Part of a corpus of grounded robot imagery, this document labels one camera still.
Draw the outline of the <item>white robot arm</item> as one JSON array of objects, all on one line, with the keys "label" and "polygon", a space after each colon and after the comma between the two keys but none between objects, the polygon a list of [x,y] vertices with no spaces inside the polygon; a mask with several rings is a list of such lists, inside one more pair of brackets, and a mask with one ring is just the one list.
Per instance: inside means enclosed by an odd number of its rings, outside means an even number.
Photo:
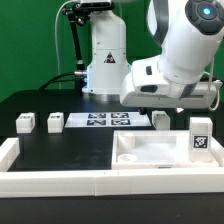
[{"label": "white robot arm", "polygon": [[147,28],[162,52],[128,63],[126,26],[112,11],[92,8],[92,61],[86,97],[124,106],[207,108],[222,82],[204,81],[224,38],[224,0],[151,0]]}]

